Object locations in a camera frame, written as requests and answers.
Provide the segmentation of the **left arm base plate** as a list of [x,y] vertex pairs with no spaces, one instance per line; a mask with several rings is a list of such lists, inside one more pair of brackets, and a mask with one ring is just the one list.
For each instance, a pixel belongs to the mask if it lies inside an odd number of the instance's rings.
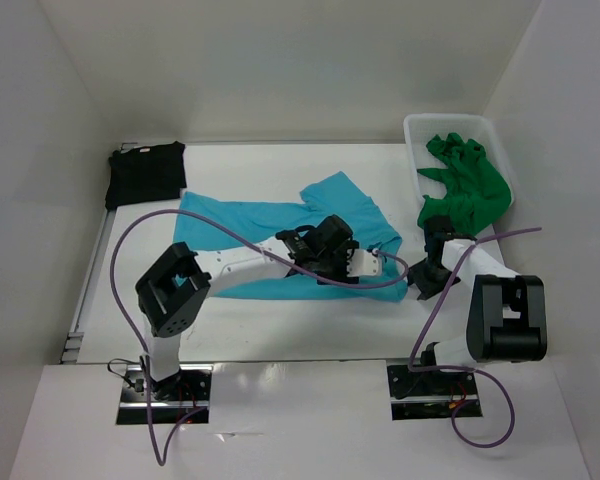
[[122,426],[146,425],[146,400],[151,393],[153,423],[172,425],[192,413],[185,422],[206,424],[212,385],[210,365],[184,365],[171,379],[153,382],[151,390],[139,365],[129,365],[123,374],[116,424]]

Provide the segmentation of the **light blue t-shirt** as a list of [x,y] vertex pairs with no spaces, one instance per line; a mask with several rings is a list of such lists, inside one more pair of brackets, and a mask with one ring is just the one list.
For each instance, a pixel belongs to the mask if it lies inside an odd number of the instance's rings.
[[[361,191],[349,177],[338,172],[300,192],[300,203],[219,201],[187,192],[180,203],[182,210],[205,216],[245,239],[257,243],[279,231],[303,225],[318,225],[335,214],[353,231],[360,246],[377,248],[395,255],[402,244],[398,232],[388,223],[371,197]],[[406,296],[404,281],[381,289],[355,290],[320,285],[304,275],[285,279],[263,280],[223,291],[224,298],[256,300],[335,300],[365,297],[399,303]]]

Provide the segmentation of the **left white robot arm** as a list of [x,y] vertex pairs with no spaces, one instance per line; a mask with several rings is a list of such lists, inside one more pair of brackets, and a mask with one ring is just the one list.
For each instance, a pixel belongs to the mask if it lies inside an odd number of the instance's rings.
[[358,247],[350,227],[336,215],[316,227],[280,231],[253,248],[193,251],[184,242],[172,244],[135,286],[145,317],[146,391],[164,400],[181,388],[181,335],[206,299],[243,284],[293,276],[294,266],[320,276],[321,284],[355,284],[350,262]]

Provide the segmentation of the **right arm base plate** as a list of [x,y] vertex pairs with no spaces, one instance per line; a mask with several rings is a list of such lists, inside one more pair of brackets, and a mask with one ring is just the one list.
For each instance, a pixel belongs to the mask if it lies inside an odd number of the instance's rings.
[[411,372],[405,361],[386,364],[392,419],[449,419],[482,417],[476,381],[462,372]]

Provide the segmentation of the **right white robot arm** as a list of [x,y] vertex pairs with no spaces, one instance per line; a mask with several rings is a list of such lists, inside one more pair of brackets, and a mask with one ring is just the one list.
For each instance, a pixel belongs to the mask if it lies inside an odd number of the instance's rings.
[[[413,347],[408,369],[418,372],[423,389],[442,392],[453,371],[473,371],[481,364],[542,360],[548,350],[545,293],[542,280],[522,275],[496,260],[482,245],[495,235],[478,239],[456,230],[447,216],[424,222],[426,258],[410,268],[408,284],[420,300],[436,304]],[[464,333],[421,349],[428,329],[451,287],[470,290]]]

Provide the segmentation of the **black t-shirt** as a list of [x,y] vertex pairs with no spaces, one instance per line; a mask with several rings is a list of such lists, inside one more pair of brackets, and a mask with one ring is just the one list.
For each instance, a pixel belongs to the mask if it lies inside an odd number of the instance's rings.
[[106,210],[178,199],[187,187],[184,151],[180,142],[114,151],[108,159]]

